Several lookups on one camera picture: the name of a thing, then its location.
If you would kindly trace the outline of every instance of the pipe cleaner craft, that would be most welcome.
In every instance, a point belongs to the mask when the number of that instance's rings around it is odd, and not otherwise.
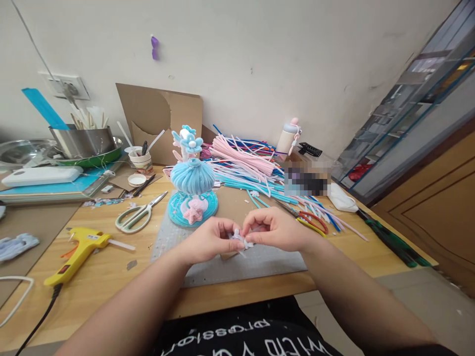
[[[177,225],[198,227],[218,210],[218,197],[211,189],[214,185],[213,169],[196,156],[201,152],[203,139],[194,135],[188,125],[180,134],[172,131],[173,145],[181,147],[181,155],[173,154],[178,162],[170,174],[170,180],[178,192],[170,198],[168,214]]]

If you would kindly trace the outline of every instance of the cable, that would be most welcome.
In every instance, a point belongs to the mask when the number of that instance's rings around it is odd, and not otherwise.
[[[10,2],[11,2],[11,4],[13,5],[13,7],[15,8],[16,12],[18,13],[18,16],[20,16],[20,20],[21,20],[21,22],[23,22],[23,26],[25,26],[25,30],[26,30],[26,32],[28,32],[28,36],[30,36],[30,41],[31,41],[31,43],[33,44],[33,47],[35,47],[36,52],[38,53],[38,56],[40,56],[41,61],[42,61],[43,64],[45,65],[46,70],[47,70],[48,73],[49,73],[49,76],[51,77],[51,79],[53,79],[53,81],[56,81],[56,80],[54,79],[54,77],[53,77],[53,74],[51,74],[51,71],[49,70],[48,65],[46,64],[45,60],[43,59],[43,56],[41,55],[40,51],[38,50],[38,47],[36,47],[35,41],[33,40],[33,37],[31,36],[30,30],[28,29],[28,26],[26,25],[26,22],[25,22],[25,20],[23,19],[23,16],[21,15],[20,10],[19,10],[18,7],[16,6],[15,1],[14,1],[14,0],[10,0]]]
[[[63,284],[60,283],[60,284],[57,284],[54,286],[54,291],[53,291],[53,296],[51,297],[51,302],[48,306],[48,309],[46,309],[46,312],[45,314],[43,315],[43,317],[41,318],[40,322],[38,324],[36,324],[35,328],[33,329],[33,331],[30,333],[30,335],[28,335],[28,337],[26,338],[25,342],[20,346],[20,348],[18,349],[18,351],[16,352],[15,356],[18,356],[20,355],[20,353],[23,351],[23,349],[26,347],[26,345],[28,344],[28,342],[30,341],[30,339],[33,337],[33,335],[36,333],[36,331],[40,328],[41,324],[43,324],[43,321],[46,319],[46,317],[48,316],[49,312],[51,311],[51,309],[53,308],[53,305],[54,305],[54,302],[56,301],[56,298],[58,297],[59,295],[59,292],[61,292],[61,288],[63,287]]]
[[[5,318],[4,321],[1,322],[0,324],[0,328],[2,326],[4,326],[6,323],[8,323],[8,321],[11,319],[11,317],[13,316],[13,314],[16,313],[16,311],[18,310],[18,308],[20,307],[20,305],[23,303],[23,301],[25,300],[26,296],[28,295],[28,293],[30,292],[31,288],[33,288],[33,283],[35,283],[35,281],[30,278],[30,277],[23,277],[23,276],[5,276],[5,277],[0,277],[0,280],[11,280],[11,279],[21,279],[21,280],[26,280],[28,282],[30,282],[30,285],[28,286],[28,288],[26,289],[25,293],[23,293],[23,296],[20,298],[20,300],[18,301],[18,303],[15,305],[15,307],[12,309],[12,311],[10,312],[10,314],[8,314],[8,316]]]

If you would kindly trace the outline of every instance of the purple object on wall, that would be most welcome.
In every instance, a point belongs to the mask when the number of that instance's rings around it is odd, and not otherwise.
[[[153,60],[158,60],[158,40],[152,35],[151,36],[151,41],[152,41],[152,58]]]

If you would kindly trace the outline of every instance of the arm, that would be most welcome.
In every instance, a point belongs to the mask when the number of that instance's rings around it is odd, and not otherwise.
[[[259,225],[266,231],[247,234]],[[429,328],[386,288],[282,210],[253,210],[243,235],[249,242],[299,251],[333,316],[361,349],[384,352],[437,343]]]
[[[142,355],[156,338],[189,268],[244,248],[242,242],[226,240],[227,231],[235,228],[231,220],[208,219],[100,307],[55,355]]]

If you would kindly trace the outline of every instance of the wall socket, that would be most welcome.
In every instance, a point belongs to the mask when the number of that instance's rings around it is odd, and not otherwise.
[[[51,93],[60,98],[65,98],[61,81],[69,86],[70,91],[76,100],[90,100],[89,93],[81,80],[81,77],[66,76],[53,73],[55,81],[51,78],[49,73],[38,72],[38,74],[44,79]]]

